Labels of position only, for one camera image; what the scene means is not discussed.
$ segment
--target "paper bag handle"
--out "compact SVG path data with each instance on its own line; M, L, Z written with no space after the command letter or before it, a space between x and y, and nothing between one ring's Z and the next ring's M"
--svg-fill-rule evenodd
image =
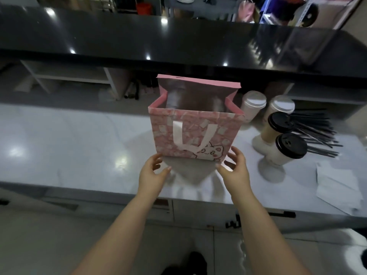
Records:
M218 124L208 124L204 138L201 141L200 146L197 147L194 145L187 145L182 143L182 122L173 121L173 142L180 150L188 150L190 152L197 153L209 143L209 141L213 138L215 132L217 131L217 128Z

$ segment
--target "right hand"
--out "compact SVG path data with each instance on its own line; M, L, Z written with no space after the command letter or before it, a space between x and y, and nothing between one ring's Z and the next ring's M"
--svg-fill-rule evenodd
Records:
M248 195L253 195L250 186L250 176L246 166L246 158L243 153L236 147L231 147L233 153L228 153L234 163L224 161L224 164L232 169L228 171L224 166L217 164L217 171L223 177L224 185L232 196L234 204L241 201Z

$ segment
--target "pink paper bag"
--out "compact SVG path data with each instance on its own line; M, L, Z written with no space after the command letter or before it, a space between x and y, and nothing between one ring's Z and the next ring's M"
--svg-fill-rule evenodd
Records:
M240 83L162 74L157 78L160 97L148 107L157 152L165 156L223 161L244 122L243 112L233 103ZM173 85L172 93L177 90L175 82L183 85L180 91L195 95L186 106L202 103L205 107L211 95L216 94L220 99L224 93L225 112L166 108L168 91L161 84Z

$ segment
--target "white cup lid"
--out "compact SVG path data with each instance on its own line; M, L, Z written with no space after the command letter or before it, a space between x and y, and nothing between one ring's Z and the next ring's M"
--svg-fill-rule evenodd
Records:
M243 102L246 102L249 106L252 107L265 107L266 105L266 96L261 92L250 91L245 93L243 96Z
M285 113L291 113L294 111L294 102L289 97L285 95L277 95L273 97L271 101L274 108L278 111L285 112Z

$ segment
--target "cartoon cat print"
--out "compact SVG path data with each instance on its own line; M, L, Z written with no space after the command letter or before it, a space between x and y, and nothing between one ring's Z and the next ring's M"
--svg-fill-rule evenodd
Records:
M197 153L194 153L197 159L206 159L212 161L220 161L223 154L223 146L213 146L210 142Z

